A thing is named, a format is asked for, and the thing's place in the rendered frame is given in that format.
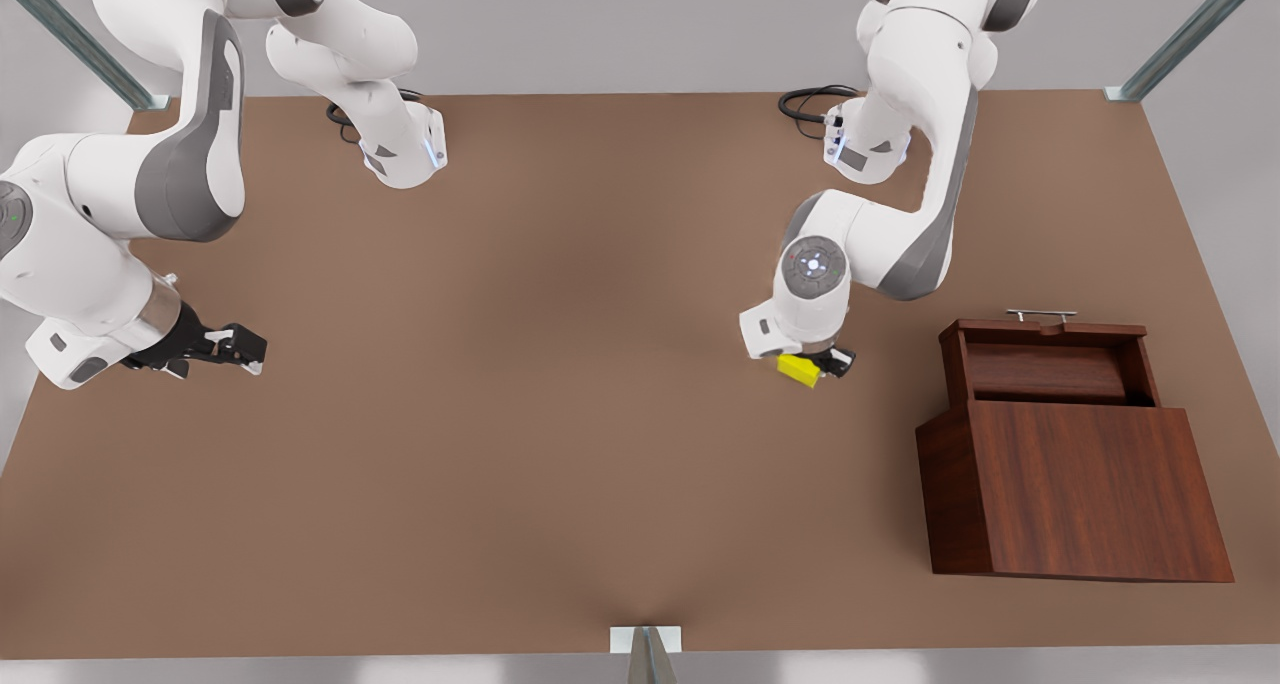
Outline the wooden drawer with silver handle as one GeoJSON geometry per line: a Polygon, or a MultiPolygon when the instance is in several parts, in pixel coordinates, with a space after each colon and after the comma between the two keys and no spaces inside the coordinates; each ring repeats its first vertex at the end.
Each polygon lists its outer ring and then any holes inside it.
{"type": "Polygon", "coordinates": [[[1140,325],[959,319],[940,333],[951,405],[1161,405],[1140,325]]]}

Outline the silver frame post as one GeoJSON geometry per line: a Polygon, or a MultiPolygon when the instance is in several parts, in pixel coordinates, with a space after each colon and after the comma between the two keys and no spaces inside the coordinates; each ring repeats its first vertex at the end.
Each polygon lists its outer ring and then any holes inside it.
{"type": "Polygon", "coordinates": [[[627,684],[678,684],[669,655],[682,651],[681,626],[611,628],[611,653],[628,655],[627,684]]]}
{"type": "Polygon", "coordinates": [[[15,1],[131,109],[168,109],[169,96],[150,94],[58,0],[15,1]]]}
{"type": "Polygon", "coordinates": [[[1204,0],[1196,12],[1120,86],[1103,88],[1111,102],[1142,102],[1245,0],[1204,0]]]}

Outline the dark wooden cabinet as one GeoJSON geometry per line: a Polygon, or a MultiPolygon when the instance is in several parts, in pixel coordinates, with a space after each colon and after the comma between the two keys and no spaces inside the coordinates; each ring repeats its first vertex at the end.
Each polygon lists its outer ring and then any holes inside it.
{"type": "Polygon", "coordinates": [[[973,400],[915,437],[938,574],[1234,579],[1181,409],[973,400]]]}

